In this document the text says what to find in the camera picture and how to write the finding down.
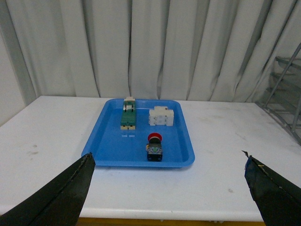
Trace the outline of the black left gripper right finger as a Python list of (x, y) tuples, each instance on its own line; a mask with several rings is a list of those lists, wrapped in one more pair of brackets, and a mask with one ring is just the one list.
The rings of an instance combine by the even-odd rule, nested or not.
[(245, 179), (267, 226), (301, 224), (301, 189), (248, 152)]

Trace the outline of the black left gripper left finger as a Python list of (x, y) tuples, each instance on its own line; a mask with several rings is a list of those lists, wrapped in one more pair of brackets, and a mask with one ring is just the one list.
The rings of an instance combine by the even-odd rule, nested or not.
[(0, 217), (2, 226), (74, 226), (86, 200), (95, 161), (74, 162), (29, 198)]

